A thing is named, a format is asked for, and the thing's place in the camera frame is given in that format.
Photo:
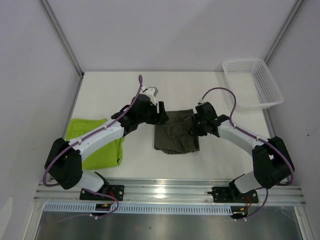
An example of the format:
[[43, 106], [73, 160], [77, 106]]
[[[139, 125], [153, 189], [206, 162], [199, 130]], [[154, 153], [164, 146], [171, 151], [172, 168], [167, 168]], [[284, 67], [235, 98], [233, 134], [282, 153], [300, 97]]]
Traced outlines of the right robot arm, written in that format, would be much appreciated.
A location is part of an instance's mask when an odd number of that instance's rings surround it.
[[287, 177], [294, 178], [295, 167], [280, 137], [263, 138], [242, 129], [227, 115], [217, 115], [209, 102], [195, 107], [189, 133], [198, 137], [214, 135], [238, 146], [252, 157], [253, 171], [235, 178], [229, 184], [228, 196], [239, 202], [251, 190], [270, 189]]

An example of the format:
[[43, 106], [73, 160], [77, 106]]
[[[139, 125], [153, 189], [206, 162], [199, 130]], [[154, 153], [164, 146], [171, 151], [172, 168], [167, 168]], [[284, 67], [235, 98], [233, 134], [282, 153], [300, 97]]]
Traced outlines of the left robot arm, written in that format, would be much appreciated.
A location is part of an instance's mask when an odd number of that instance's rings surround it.
[[168, 119], [163, 101], [155, 102], [146, 94], [138, 94], [129, 105], [90, 132], [72, 140], [56, 139], [44, 166], [43, 184], [65, 190], [80, 187], [90, 191], [97, 200], [105, 199], [109, 193], [107, 181], [99, 173], [84, 170], [84, 160], [135, 131], [140, 124], [163, 125]]

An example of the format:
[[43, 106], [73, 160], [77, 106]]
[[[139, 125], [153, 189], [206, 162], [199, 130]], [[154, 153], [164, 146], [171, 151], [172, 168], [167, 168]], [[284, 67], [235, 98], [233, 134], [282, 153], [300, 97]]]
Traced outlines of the dark olive shorts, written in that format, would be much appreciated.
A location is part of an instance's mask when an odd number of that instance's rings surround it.
[[153, 148], [168, 155], [199, 151], [199, 138], [190, 134], [193, 109], [168, 111], [166, 114], [168, 121], [154, 127]]

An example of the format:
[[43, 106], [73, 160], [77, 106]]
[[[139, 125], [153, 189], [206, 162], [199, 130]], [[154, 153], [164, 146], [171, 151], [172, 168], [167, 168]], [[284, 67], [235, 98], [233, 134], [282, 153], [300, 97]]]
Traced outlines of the lime green shorts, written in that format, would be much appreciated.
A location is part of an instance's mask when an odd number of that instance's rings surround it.
[[[108, 120], [73, 118], [67, 127], [66, 140], [78, 138], [95, 128], [105, 124]], [[123, 142], [125, 138], [116, 139], [93, 152], [82, 162], [84, 170], [99, 170], [117, 167], [123, 160]]]

